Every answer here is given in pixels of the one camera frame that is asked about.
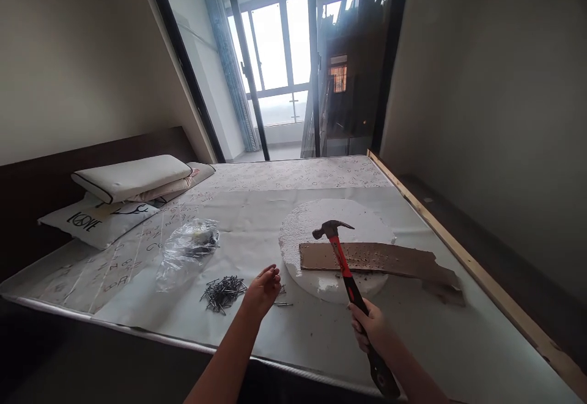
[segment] styrofoam disc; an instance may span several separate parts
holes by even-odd
[[[393,244],[395,235],[382,219],[368,208],[349,199],[317,199],[305,202],[292,210],[281,224],[279,246],[281,257],[296,283],[310,294],[329,302],[345,304],[349,301],[340,271],[309,271],[301,269],[300,243],[328,242],[328,238],[314,239],[312,231],[323,222],[336,219],[355,230],[338,228],[341,242],[378,242]],[[387,274],[356,274],[355,282],[365,297],[379,292],[387,281]]]

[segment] blue curtain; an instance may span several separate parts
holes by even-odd
[[[220,55],[220,61],[224,70],[224,77],[226,77],[228,89],[231,92],[234,112],[243,136],[245,150],[247,152],[254,152],[259,150],[260,143],[253,128],[253,122],[251,121],[245,86],[243,85],[243,78],[240,75],[237,53],[234,51],[232,44],[231,30],[228,26],[224,2],[222,0],[205,1],[210,23],[212,24],[212,31],[214,32],[214,39],[218,46],[218,54]]]

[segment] plastic bag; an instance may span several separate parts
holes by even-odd
[[[182,225],[163,245],[163,261],[157,270],[157,291],[168,292],[201,271],[219,247],[218,221],[194,219]]]

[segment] wooden bed frame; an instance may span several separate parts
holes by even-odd
[[[438,222],[428,209],[401,183],[385,166],[381,159],[367,151],[367,156],[393,182],[403,197],[430,225],[442,242],[454,254],[454,257],[465,267],[483,291],[495,303],[500,311],[512,322],[520,333],[530,342],[538,353],[550,364],[565,383],[587,403],[587,376],[578,365],[552,341],[546,332],[512,299],[469,252]]]
[[[183,128],[174,127],[1,166],[0,282],[72,239],[37,224],[41,216],[83,198],[86,190],[73,182],[72,172],[164,154],[184,162],[198,160]]]

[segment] pile of nails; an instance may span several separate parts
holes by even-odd
[[[239,295],[247,290],[243,279],[236,276],[225,276],[222,280],[215,279],[206,283],[206,291],[200,297],[208,299],[206,309],[226,315],[225,309],[230,308]]]

